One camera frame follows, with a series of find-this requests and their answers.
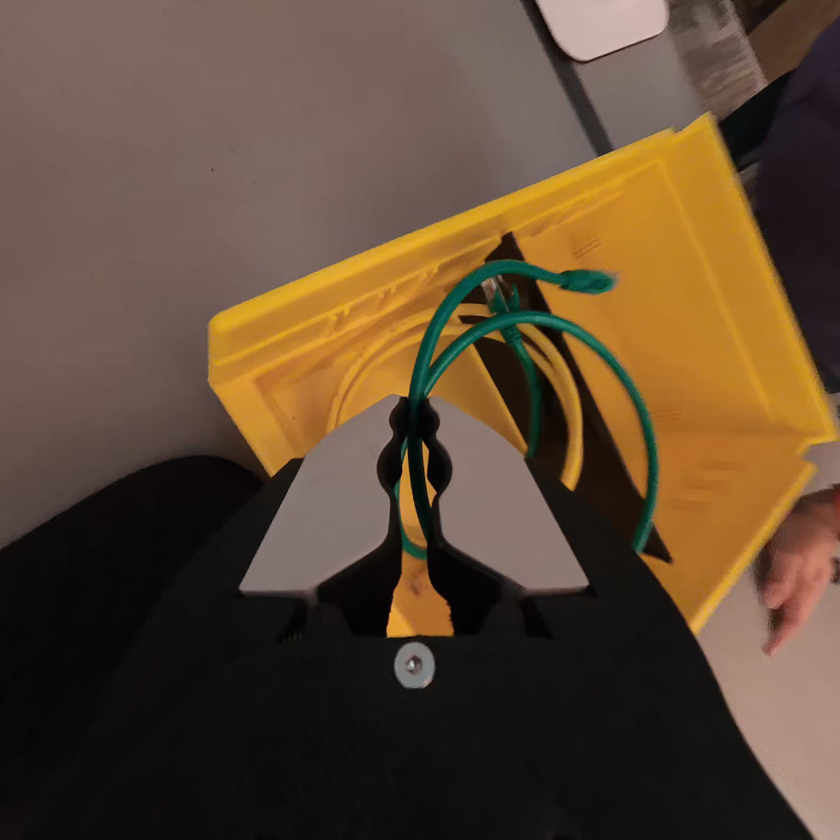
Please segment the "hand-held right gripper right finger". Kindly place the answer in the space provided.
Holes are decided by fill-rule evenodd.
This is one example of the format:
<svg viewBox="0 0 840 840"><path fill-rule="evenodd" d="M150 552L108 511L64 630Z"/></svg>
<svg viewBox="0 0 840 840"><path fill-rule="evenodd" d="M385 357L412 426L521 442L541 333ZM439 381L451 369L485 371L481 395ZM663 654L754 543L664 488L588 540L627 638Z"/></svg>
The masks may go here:
<svg viewBox="0 0 840 840"><path fill-rule="evenodd" d="M427 564L456 636L502 604L587 593L590 581L526 459L441 397L419 409L421 488L432 490Z"/></svg>

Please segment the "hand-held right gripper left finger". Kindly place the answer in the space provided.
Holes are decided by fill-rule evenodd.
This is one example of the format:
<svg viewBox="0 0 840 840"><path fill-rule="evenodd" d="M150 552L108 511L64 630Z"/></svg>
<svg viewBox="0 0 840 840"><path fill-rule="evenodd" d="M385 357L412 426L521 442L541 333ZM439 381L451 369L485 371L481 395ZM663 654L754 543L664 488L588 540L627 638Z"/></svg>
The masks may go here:
<svg viewBox="0 0 840 840"><path fill-rule="evenodd" d="M385 637L402 574L394 487L406 401L388 395L336 426L304 458L239 583L257 603L337 613L357 637Z"/></svg>

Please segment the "yellow plastic bin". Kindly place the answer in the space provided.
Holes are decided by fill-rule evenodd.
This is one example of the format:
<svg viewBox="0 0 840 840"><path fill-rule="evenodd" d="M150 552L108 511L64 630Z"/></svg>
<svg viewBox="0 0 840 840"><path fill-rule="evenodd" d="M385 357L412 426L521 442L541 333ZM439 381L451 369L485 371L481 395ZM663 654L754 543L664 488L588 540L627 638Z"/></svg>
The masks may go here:
<svg viewBox="0 0 840 840"><path fill-rule="evenodd" d="M225 310L208 381L274 475L390 394L406 395L434 310L506 235L546 270L601 270L549 311L612 351L652 414L644 559L698 634L838 440L828 401L713 118L664 131Z"/></svg>

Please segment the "white stand base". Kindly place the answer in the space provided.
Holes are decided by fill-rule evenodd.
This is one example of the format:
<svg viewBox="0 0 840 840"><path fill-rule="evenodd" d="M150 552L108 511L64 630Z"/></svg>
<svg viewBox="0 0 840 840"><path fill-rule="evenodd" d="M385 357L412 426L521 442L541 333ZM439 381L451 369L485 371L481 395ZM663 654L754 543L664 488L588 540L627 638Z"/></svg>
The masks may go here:
<svg viewBox="0 0 840 840"><path fill-rule="evenodd" d="M667 1L537 1L554 42L578 62L589 62L661 35Z"/></svg>

